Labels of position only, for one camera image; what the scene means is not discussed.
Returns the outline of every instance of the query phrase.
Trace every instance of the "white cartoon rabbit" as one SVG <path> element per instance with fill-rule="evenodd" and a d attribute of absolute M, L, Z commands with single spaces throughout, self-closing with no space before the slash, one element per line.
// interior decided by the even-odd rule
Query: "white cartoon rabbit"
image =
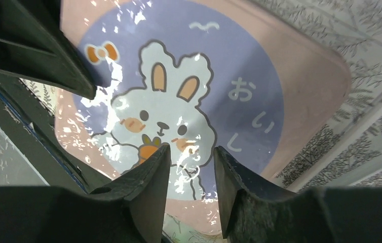
<path fill-rule="evenodd" d="M 119 122 L 110 133 L 96 135 L 93 141 L 120 173 L 169 143 L 168 197 L 201 199 L 204 190 L 198 174 L 209 162 L 216 141 L 215 131 L 199 110 L 213 77 L 209 59 L 194 53 L 176 63 L 158 40 L 150 41 L 139 54 L 145 87 L 113 98 L 111 106 Z"/>

